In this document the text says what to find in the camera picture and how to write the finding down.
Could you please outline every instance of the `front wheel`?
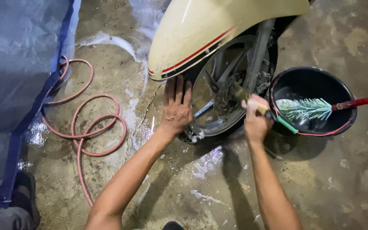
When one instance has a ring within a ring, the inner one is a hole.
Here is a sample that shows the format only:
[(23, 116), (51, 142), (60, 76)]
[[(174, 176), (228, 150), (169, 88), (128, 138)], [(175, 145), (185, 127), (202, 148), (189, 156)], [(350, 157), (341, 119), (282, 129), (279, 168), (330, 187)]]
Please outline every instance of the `front wheel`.
[[(235, 82), (242, 86), (246, 81), (255, 39), (255, 35), (243, 33), (183, 73), (184, 80), (191, 81), (193, 86), (193, 122), (179, 134), (180, 140), (189, 144), (215, 144), (242, 126), (245, 110), (229, 99), (228, 89)], [(275, 41), (267, 47), (256, 85), (253, 90), (248, 89), (249, 92), (265, 95), (277, 59), (278, 44)]]

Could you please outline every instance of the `chrome wheel rim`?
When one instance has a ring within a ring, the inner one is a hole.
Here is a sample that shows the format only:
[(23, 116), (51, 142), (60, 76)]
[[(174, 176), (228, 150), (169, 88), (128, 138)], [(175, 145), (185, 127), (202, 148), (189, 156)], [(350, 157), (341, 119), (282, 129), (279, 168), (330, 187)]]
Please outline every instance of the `chrome wheel rim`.
[[(249, 65), (252, 63), (254, 52), (253, 42), (255, 39), (256, 36), (244, 35), (231, 40), (213, 54), (202, 68), (195, 80), (193, 89), (197, 87), (197, 84), (204, 83), (212, 99), (207, 103), (203, 103), (204, 105), (196, 105), (193, 109), (193, 111), (196, 111), (193, 114), (193, 122), (190, 124), (190, 129), (193, 133), (203, 133), (206, 137), (215, 136), (227, 131), (244, 117), (245, 110), (241, 108), (240, 105), (237, 105), (235, 110), (229, 113), (225, 118), (212, 118), (214, 114), (213, 105), (219, 88), (226, 83), (228, 77), (239, 71), (248, 70)], [(265, 51), (264, 60), (269, 60), (268, 50)], [(268, 61), (264, 61), (260, 67), (260, 71), (268, 73), (268, 70)], [(248, 73), (246, 73), (243, 82), (247, 81), (247, 78)], [(194, 90), (192, 98), (196, 98), (197, 93), (206, 92)]]

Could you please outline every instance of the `red handle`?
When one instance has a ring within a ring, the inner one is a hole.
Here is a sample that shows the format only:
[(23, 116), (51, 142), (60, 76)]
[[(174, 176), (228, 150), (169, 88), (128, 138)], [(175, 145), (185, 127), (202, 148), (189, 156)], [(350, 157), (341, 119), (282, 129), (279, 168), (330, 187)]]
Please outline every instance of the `red handle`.
[(332, 111), (349, 108), (349, 107), (357, 107), (357, 106), (362, 106), (362, 105), (367, 105), (367, 104), (368, 104), (368, 97), (357, 99), (357, 100), (351, 100), (348, 102), (337, 103), (335, 105), (332, 105)]

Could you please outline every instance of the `forearm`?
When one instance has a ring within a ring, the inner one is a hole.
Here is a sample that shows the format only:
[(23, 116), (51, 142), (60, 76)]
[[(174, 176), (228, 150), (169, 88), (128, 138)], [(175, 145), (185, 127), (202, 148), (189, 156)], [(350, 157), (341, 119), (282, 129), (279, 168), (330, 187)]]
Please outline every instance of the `forearm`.
[(162, 151), (174, 140), (157, 129), (150, 139), (116, 172), (89, 212), (89, 219), (120, 217)]
[(263, 144), (248, 141), (256, 194), (264, 223), (270, 230), (302, 229), (292, 203), (284, 193), (265, 153)]

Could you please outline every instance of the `green grip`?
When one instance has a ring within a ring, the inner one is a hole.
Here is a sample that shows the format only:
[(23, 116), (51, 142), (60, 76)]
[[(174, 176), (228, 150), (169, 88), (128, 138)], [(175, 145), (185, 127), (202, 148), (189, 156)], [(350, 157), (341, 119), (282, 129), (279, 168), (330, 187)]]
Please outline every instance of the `green grip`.
[(294, 127), (292, 127), (289, 123), (287, 123), (280, 116), (278, 116), (276, 119), (277, 119), (277, 122), (283, 124), (283, 126), (285, 126), (286, 128), (288, 128), (293, 134), (297, 134), (299, 132), (299, 130), (297, 130)]

